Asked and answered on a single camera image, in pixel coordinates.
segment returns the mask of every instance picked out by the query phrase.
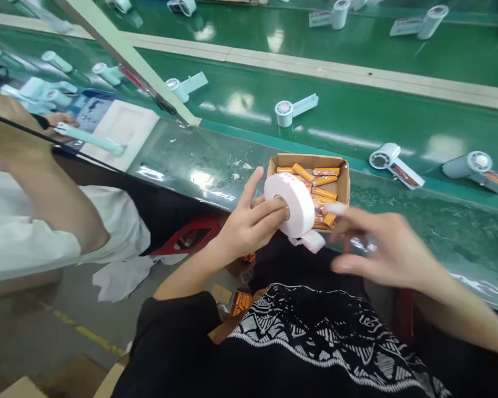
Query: forearm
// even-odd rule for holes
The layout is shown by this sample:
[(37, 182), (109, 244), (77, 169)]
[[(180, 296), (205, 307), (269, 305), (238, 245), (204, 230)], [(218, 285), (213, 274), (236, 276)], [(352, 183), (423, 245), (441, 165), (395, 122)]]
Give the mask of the forearm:
[(211, 240), (205, 248), (178, 267), (153, 295), (157, 300), (188, 297), (205, 290), (206, 283), (231, 262), (223, 256), (224, 248)]
[(424, 317), (447, 334), (498, 352), (498, 316), (478, 296), (442, 272), (415, 294)]
[(73, 234), (82, 253), (92, 252), (110, 236), (89, 198), (58, 166), (50, 151), (26, 151), (0, 159), (29, 197), (37, 219), (52, 229)]

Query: orange battery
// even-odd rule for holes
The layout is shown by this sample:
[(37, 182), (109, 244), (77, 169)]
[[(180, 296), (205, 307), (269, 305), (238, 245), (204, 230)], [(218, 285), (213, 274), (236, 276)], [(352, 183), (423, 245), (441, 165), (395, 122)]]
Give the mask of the orange battery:
[(315, 177), (310, 174), (309, 172), (307, 172), (304, 167), (302, 167), (300, 164), (298, 163), (295, 163), (292, 167), (293, 169), (293, 172), (300, 175), (302, 178), (304, 178), (305, 180), (307, 180), (308, 182), (312, 182)]
[(321, 195), (314, 195), (313, 193), (312, 193), (312, 200), (314, 201), (314, 204), (316, 206), (321, 203), (334, 203), (332, 199), (328, 199), (327, 197)]
[(323, 218), (323, 224), (325, 224), (329, 228), (332, 228), (335, 218), (336, 218), (335, 214), (327, 213), (326, 216)]
[(277, 167), (277, 172), (290, 172), (293, 174), (292, 167)]
[(337, 176), (322, 176), (314, 180), (314, 186), (320, 186), (325, 184), (330, 184), (331, 182), (336, 182), (338, 180)]
[(323, 175), (339, 176), (339, 167), (316, 167), (314, 169), (314, 175), (317, 175), (317, 176), (323, 176)]
[(333, 201), (335, 201), (338, 198), (337, 193), (332, 193), (332, 192), (329, 192), (329, 191), (324, 190), (322, 188), (313, 188), (312, 193), (315, 195), (323, 196), (323, 197), (328, 198), (328, 199), (333, 200)]
[(324, 230), (328, 230), (328, 227), (325, 224), (319, 224), (319, 223), (315, 223), (312, 228), (313, 229), (324, 229)]

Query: black cable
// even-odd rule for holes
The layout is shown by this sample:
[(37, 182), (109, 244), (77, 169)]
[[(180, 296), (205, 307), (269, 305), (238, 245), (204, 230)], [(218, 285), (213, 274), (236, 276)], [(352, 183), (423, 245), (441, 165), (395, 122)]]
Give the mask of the black cable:
[[(21, 124), (12, 122), (12, 121), (10, 121), (8, 119), (5, 119), (5, 118), (3, 118), (1, 116), (0, 116), (0, 122), (5, 123), (5, 124), (9, 124), (12, 127), (18, 128), (19, 130), (25, 131), (26, 133), (29, 133), (29, 134), (34, 135), (36, 137), (39, 137), (39, 138), (41, 138), (41, 139), (43, 139), (45, 141), (51, 142), (54, 145), (64, 146), (63, 143), (60, 143), (59, 141), (54, 140), (53, 138), (47, 137), (44, 134), (40, 134), (40, 133), (36, 132), (35, 130), (31, 130), (31, 129), (27, 128), (27, 127), (24, 127)], [(94, 162), (96, 162), (96, 163), (98, 163), (98, 164), (100, 164), (100, 165), (102, 165), (104, 167), (107, 167), (107, 168), (109, 168), (109, 169), (111, 169), (113, 171), (116, 171), (118, 173), (124, 174), (121, 170), (117, 169), (116, 167), (110, 166), (110, 165), (102, 162), (101, 160), (93, 158), (92, 156), (89, 156), (89, 155), (87, 155), (87, 154), (85, 154), (85, 153), (83, 153), (83, 152), (81, 152), (81, 151), (79, 151), (79, 150), (77, 150), (75, 148), (72, 148), (70, 146), (67, 146), (66, 148), (67, 148), (67, 150), (69, 150), (70, 152), (74, 153), (75, 155), (84, 156), (87, 159), (92, 160), (92, 161), (94, 161)]]

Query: plastic stool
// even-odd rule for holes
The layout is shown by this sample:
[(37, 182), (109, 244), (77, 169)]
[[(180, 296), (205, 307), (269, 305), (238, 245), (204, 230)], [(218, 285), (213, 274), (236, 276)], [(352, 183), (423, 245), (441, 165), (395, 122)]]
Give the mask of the plastic stool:
[[(192, 232), (194, 230), (199, 231), (204, 229), (208, 229), (209, 231), (197, 245), (190, 248), (186, 248), (183, 245), (179, 244), (179, 241), (189, 232)], [(203, 216), (196, 218), (195, 220), (190, 221), (183, 228), (178, 230), (160, 249), (157, 249), (154, 252), (150, 253), (150, 256), (190, 254), (193, 252), (198, 252), (203, 247), (205, 247), (208, 242), (210, 242), (213, 238), (215, 238), (220, 231), (221, 231), (221, 225), (216, 217)]]

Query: yellow floor line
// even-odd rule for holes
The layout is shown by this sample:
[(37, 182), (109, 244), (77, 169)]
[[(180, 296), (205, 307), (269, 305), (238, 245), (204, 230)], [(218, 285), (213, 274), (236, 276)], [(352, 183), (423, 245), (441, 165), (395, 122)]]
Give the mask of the yellow floor line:
[(99, 345), (100, 347), (105, 348), (107, 351), (110, 351), (119, 357), (122, 357), (125, 355), (125, 353), (126, 353), (125, 350), (122, 350), (122, 349), (118, 348), (116, 345), (111, 344), (108, 339), (105, 339), (101, 336), (98, 336), (96, 333), (94, 333), (93, 331), (91, 331), (87, 327), (78, 324), (76, 321), (74, 321), (72, 318), (70, 318), (65, 313), (54, 309), (51, 305), (40, 300), (39, 298), (37, 298), (33, 294), (27, 294), (27, 296), (28, 296), (28, 298), (30, 298), (31, 300), (33, 300), (37, 304), (39, 304), (42, 308), (44, 308), (44, 310), (46, 312), (52, 314), (55, 318), (60, 320), (64, 325), (71, 327), (77, 333), (79, 333), (82, 336), (85, 336), (93, 343)]

